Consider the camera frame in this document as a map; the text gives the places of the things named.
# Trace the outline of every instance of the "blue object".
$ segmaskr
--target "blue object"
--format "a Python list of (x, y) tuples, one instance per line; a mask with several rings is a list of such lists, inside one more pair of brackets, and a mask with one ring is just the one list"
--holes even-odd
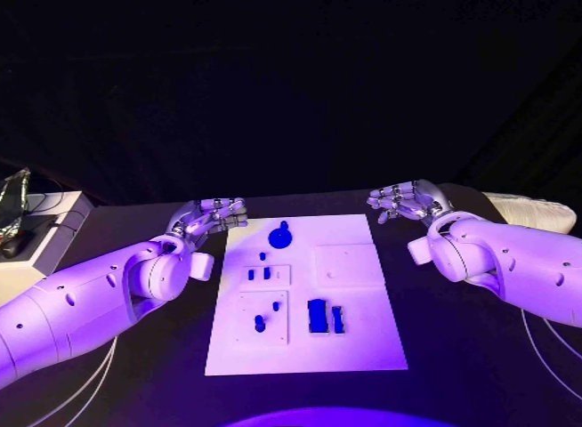
[(265, 322), (262, 316), (255, 316), (255, 331), (262, 332), (265, 330)]
[(335, 334), (344, 333), (344, 324), (343, 324), (343, 307), (331, 307), (332, 314), (332, 332)]
[(327, 319), (325, 319), (325, 301), (309, 300), (308, 301), (308, 331), (314, 333), (327, 333)]
[(268, 241), (272, 247), (275, 249), (283, 249), (291, 245), (291, 240), (294, 237), (291, 236), (291, 233), (288, 231), (288, 224), (286, 221), (281, 222), (281, 228), (273, 229), (269, 233)]

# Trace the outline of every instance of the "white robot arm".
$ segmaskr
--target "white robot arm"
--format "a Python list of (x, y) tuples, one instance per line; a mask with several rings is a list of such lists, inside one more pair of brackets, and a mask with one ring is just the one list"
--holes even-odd
[(167, 232), (53, 273), (0, 307), (0, 389), (96, 349), (172, 300), (188, 278), (207, 280), (207, 234), (246, 225), (242, 199), (188, 202)]
[(384, 209), (379, 223), (403, 216), (428, 226), (407, 244), (418, 265), (432, 261), (452, 282), (482, 286), (537, 316), (582, 327), (582, 239), (455, 211), (425, 180), (369, 196), (373, 208)]

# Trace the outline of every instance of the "blue rectangular block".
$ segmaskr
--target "blue rectangular block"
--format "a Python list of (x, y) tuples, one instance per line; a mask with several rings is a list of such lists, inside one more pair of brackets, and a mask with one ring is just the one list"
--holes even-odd
[(308, 331), (311, 333), (327, 333), (327, 318), (325, 318), (325, 301), (309, 300), (308, 301)]
[(343, 307), (331, 307), (332, 314), (332, 332), (335, 334), (344, 333), (344, 323), (343, 323)]

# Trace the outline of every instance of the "table surface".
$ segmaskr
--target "table surface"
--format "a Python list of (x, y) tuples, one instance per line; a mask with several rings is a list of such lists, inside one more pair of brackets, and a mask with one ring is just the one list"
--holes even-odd
[[(442, 187), (456, 209), (503, 222), (482, 194)], [(415, 266), (406, 243), (425, 234), (419, 222), (379, 226), (367, 191), (246, 200), (250, 218), (366, 214), (387, 282), (409, 369), (206, 377), (226, 233), (201, 248), (216, 258), (211, 278), (191, 281), (177, 300), (118, 339), (99, 394), (73, 425), (214, 426), (298, 407), (366, 407), (454, 425), (582, 425), (582, 403), (550, 377), (530, 347), (520, 311), (480, 287), (449, 283), (432, 264)], [(181, 203), (95, 209), (59, 268), (164, 231)], [(582, 362), (530, 315), (530, 329), (550, 365), (582, 394)], [(582, 330), (560, 327), (582, 349)], [(0, 425), (27, 425), (89, 378), (109, 345), (30, 374), (0, 391)], [(63, 425), (83, 393), (41, 425)]]

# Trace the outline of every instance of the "white board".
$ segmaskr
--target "white board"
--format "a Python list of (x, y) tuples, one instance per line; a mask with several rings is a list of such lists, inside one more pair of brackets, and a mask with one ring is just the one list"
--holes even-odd
[[(286, 221), (294, 239), (286, 248), (273, 249), (268, 235), (281, 221)], [(259, 252), (266, 254), (265, 261)], [(272, 275), (263, 279), (268, 266), (270, 272), (281, 273), (275, 280)], [(253, 280), (247, 280), (247, 270), (253, 270)], [(239, 307), (245, 309), (239, 297), (247, 294), (252, 309), (240, 314), (246, 312), (239, 311)], [(276, 312), (273, 297), (285, 300)], [(327, 334), (308, 331), (308, 300), (317, 298), (327, 303)], [(343, 334), (332, 332), (332, 306), (343, 307)], [(258, 313), (265, 318), (262, 333), (255, 331)], [(283, 323), (286, 336), (281, 334)], [(249, 220), (247, 227), (232, 229), (204, 374), (406, 368), (366, 216), (268, 218)]]

